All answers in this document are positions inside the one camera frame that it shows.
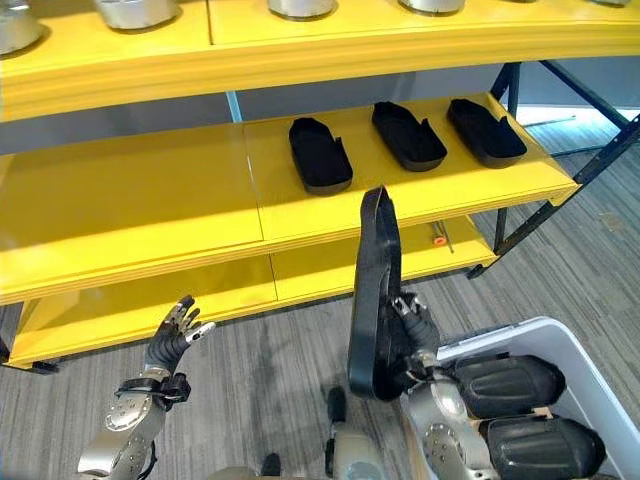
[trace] shelf support bar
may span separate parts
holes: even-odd
[[[502,66],[502,69],[500,69],[500,73],[498,73],[498,78],[496,78],[496,81],[491,87],[491,95],[493,95],[493,97],[498,101],[500,101],[500,99],[504,95],[504,92],[506,92],[507,88],[509,88],[513,66],[513,63],[505,63]]]
[[[629,122],[622,114],[620,114],[620,112],[612,107],[609,102],[587,87],[555,60],[541,60],[540,63],[558,77],[571,90],[591,104],[593,108],[607,117],[616,127],[621,129]]]
[[[578,190],[576,190],[573,195],[567,199],[567,201],[558,206],[554,206],[550,202],[546,202],[502,242],[495,252],[496,255],[499,255],[498,260],[509,253],[518,243],[527,238],[531,232],[542,225],[554,213],[560,210],[560,208],[566,205],[567,202],[575,195],[580,193],[583,188],[595,180],[598,175],[615,162],[620,155],[626,152],[629,147],[639,139],[640,115],[630,122],[627,122],[627,125],[620,130],[620,133],[618,133],[618,135],[616,135],[573,177],[574,181],[580,184],[580,188],[578,188]],[[478,265],[467,274],[467,277],[476,278],[484,273],[487,268],[489,267],[482,267],[481,265]]]
[[[229,112],[231,113],[231,120],[233,123],[242,123],[242,110],[240,110],[240,103],[238,103],[238,95],[235,90],[225,92],[227,95],[227,105],[229,105]]]
[[[0,338],[0,364],[9,361],[9,354],[9,347],[7,347],[7,344],[4,343],[4,340]]]
[[[498,78],[491,88],[491,95],[500,101],[504,92],[509,90],[507,97],[507,109],[515,118],[518,113],[518,99],[520,95],[520,62],[507,63],[502,67]],[[496,219],[496,233],[493,240],[494,253],[500,248],[504,240],[504,230],[507,223],[507,207],[498,209],[498,217]]]

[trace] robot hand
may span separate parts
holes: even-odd
[[[200,309],[187,312],[194,304],[193,297],[187,295],[169,311],[149,342],[145,371],[157,368],[173,375],[184,352],[215,327],[213,322],[204,325],[200,322],[193,323]]]
[[[87,479],[139,480],[155,463],[153,440],[173,404],[188,399],[186,376],[175,373],[184,352],[211,331],[214,323],[194,323],[199,309],[187,295],[166,315],[145,354],[145,367],[137,378],[125,381],[115,394],[101,431],[83,452],[78,473]],[[149,467],[142,472],[151,453]]]

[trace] metal bowl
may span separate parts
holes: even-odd
[[[269,10],[290,20],[315,20],[330,14],[335,0],[268,0]]]
[[[409,10],[424,13],[454,13],[464,7],[464,0],[398,0]]]
[[[26,1],[0,0],[0,55],[28,47],[43,31]]]
[[[112,28],[135,30],[153,27],[178,15],[175,0],[94,0],[105,23]]]

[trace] yellow shelf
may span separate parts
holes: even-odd
[[[506,114],[489,95],[470,98]],[[318,114],[343,137],[355,171],[352,186],[331,197],[304,191],[288,143],[291,118],[2,157],[0,305],[354,238],[362,196],[380,184],[400,226],[558,203],[577,188],[513,121],[529,151],[493,170],[446,120],[449,99],[406,105],[427,116],[447,146],[442,165],[402,169],[374,131],[371,108]]]
[[[0,219],[0,304],[189,268],[211,252],[231,260],[262,240],[232,125],[0,157]]]
[[[637,1],[612,8],[473,0],[455,15],[430,17],[395,0],[341,0],[328,18],[300,23],[269,13],[266,0],[209,0],[208,8],[206,0],[183,0],[180,18],[137,33],[110,30],[91,0],[30,3],[49,33],[2,59],[4,120],[337,78],[640,53]]]
[[[496,117],[508,115],[488,94],[467,98]],[[301,246],[356,236],[362,196],[378,185],[387,187],[400,226],[536,200],[561,202],[576,190],[571,177],[512,118],[528,152],[512,167],[483,167],[446,118],[450,100],[403,103],[416,118],[429,119],[449,152],[438,168],[424,173],[409,172],[392,157],[371,123],[373,107],[314,114],[335,137],[342,137],[354,170],[349,189],[331,197],[311,196],[302,186],[288,140],[294,117],[246,124],[265,241]]]
[[[226,320],[277,300],[268,256],[69,292],[25,304],[9,365],[24,366],[153,335],[191,293],[201,320]]]
[[[400,230],[403,279],[487,266],[496,259],[469,217],[452,218],[445,225],[453,253],[446,245],[433,245],[431,225]],[[358,243],[349,238],[271,255],[278,299],[298,303],[352,291]]]
[[[467,217],[446,222],[454,253],[434,247],[429,225],[401,231],[404,278],[495,259]],[[223,321],[353,289],[358,239],[202,267],[34,300],[23,309],[9,365],[151,336],[168,308],[191,293],[203,321]]]

